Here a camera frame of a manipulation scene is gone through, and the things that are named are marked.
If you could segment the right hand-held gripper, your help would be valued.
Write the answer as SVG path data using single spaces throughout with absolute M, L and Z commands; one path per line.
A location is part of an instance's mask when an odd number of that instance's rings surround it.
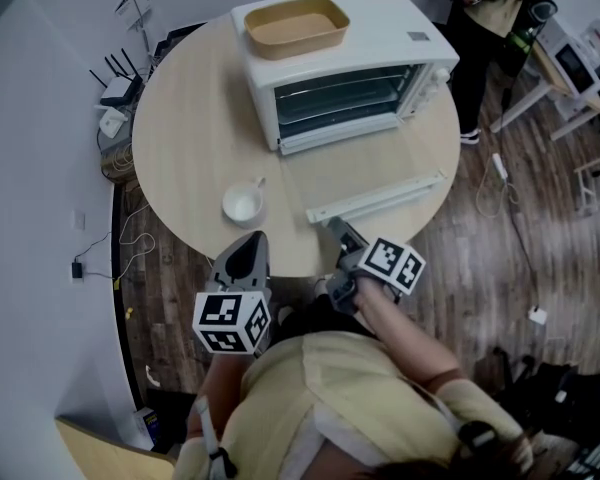
M 334 308 L 341 313 L 355 313 L 353 299 L 360 278 L 379 282 L 386 294 L 399 302 L 416 286 L 426 261 L 411 246 L 377 238 L 371 244 L 341 217 L 324 223 L 339 243 L 335 274 L 327 281 L 327 292 Z

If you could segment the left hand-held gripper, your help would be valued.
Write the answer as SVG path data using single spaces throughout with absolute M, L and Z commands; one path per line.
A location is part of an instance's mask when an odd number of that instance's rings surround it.
M 248 278 L 246 287 L 221 281 Z M 192 329 L 211 354 L 252 355 L 271 325 L 269 242 L 262 231 L 231 243 L 195 298 Z

